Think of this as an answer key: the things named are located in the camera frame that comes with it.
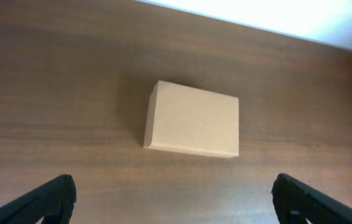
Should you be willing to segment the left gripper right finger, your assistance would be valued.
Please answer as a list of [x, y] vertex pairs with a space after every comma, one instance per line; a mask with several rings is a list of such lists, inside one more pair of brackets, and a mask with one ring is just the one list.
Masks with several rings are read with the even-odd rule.
[[352, 224], [352, 208], [287, 174], [277, 176], [271, 194], [280, 224]]

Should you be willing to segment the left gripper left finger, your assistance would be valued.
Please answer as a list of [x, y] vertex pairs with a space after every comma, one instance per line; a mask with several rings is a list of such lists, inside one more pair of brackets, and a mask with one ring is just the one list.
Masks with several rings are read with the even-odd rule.
[[63, 174], [0, 207], [0, 224], [69, 224], [75, 202], [75, 182]]

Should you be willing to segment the brown cardboard box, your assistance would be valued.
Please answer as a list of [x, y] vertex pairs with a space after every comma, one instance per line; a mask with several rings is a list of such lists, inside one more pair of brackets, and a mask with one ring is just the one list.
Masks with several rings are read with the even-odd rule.
[[143, 147], [198, 156], [239, 155], [239, 99], [158, 81], [149, 98]]

